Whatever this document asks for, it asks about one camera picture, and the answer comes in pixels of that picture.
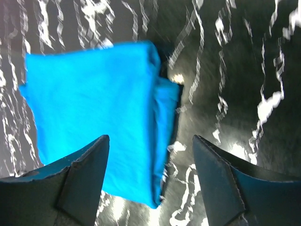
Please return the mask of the blue t-shirt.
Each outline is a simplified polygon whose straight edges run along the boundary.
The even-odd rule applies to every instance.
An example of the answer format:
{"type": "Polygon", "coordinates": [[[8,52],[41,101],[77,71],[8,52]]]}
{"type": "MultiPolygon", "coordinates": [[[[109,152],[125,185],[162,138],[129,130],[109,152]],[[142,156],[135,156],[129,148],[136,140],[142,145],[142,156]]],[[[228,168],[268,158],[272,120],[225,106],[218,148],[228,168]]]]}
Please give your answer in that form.
{"type": "Polygon", "coordinates": [[[157,208],[180,87],[160,76],[152,42],[25,56],[19,86],[48,165],[101,135],[110,138],[103,190],[157,208]]]}

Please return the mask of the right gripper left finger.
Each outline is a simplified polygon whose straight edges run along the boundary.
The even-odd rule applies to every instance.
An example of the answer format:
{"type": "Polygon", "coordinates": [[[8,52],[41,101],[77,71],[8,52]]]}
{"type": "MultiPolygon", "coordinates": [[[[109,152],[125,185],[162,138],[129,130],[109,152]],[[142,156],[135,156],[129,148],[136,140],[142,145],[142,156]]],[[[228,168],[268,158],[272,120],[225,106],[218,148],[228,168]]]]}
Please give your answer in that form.
{"type": "Polygon", "coordinates": [[[109,136],[19,177],[0,180],[2,226],[93,226],[109,155],[109,136]]]}

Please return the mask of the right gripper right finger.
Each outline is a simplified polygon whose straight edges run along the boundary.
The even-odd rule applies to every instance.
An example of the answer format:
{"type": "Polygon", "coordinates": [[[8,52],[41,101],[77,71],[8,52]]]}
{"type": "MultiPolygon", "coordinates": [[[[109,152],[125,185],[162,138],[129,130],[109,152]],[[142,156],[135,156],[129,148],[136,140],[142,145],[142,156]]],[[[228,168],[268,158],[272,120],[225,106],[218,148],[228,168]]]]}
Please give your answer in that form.
{"type": "Polygon", "coordinates": [[[201,136],[192,141],[211,226],[299,226],[301,179],[253,165],[201,136]]]}

